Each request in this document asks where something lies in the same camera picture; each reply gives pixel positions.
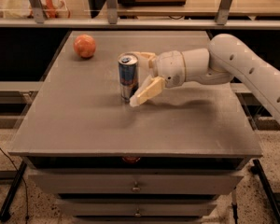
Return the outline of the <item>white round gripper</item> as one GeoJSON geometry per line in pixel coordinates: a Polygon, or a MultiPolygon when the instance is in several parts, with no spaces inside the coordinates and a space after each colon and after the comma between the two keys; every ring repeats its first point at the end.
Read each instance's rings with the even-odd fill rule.
{"type": "Polygon", "coordinates": [[[163,89],[181,86],[185,82],[184,58],[179,51],[164,52],[156,57],[153,52],[133,51],[140,66],[150,67],[153,74],[148,76],[135,94],[130,98],[130,106],[136,107],[162,93],[163,89]]]}

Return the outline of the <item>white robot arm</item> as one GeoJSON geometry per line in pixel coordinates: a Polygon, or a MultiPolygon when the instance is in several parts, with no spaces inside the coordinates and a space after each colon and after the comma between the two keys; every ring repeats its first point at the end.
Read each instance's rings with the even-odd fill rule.
{"type": "Polygon", "coordinates": [[[140,66],[150,72],[131,97],[135,107],[186,82],[216,85],[239,79],[280,125],[280,71],[263,61],[233,35],[216,35],[206,49],[138,54],[147,60],[140,66]]]}

